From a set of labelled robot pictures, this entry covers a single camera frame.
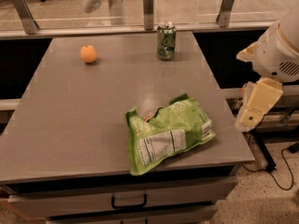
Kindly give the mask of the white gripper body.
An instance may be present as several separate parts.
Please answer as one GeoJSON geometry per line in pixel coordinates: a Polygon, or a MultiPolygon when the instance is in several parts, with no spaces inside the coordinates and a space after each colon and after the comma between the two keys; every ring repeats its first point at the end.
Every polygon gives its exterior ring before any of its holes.
{"type": "Polygon", "coordinates": [[[282,21],[272,24],[258,39],[253,70],[282,83],[299,79],[299,35],[282,21]]]}

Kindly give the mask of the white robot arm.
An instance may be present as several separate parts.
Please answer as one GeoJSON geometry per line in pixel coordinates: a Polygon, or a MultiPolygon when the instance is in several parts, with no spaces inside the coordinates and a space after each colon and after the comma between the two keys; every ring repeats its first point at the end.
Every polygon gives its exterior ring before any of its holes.
{"type": "Polygon", "coordinates": [[[299,5],[280,21],[274,22],[259,39],[236,58],[252,62],[252,69],[261,78],[248,82],[235,127],[249,132],[257,127],[283,95],[283,84],[299,79],[299,5]]]}

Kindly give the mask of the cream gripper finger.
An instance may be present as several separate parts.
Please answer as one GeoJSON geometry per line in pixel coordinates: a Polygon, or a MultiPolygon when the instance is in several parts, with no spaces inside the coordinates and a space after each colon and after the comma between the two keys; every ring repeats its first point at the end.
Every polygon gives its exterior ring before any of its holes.
{"type": "Polygon", "coordinates": [[[261,77],[255,83],[250,81],[246,83],[243,87],[242,106],[236,116],[235,127],[245,133],[256,128],[282,94],[282,83],[269,77],[261,77]]]}
{"type": "Polygon", "coordinates": [[[248,47],[239,51],[236,55],[236,58],[242,62],[252,62],[254,60],[255,47],[256,43],[251,43],[248,47]]]}

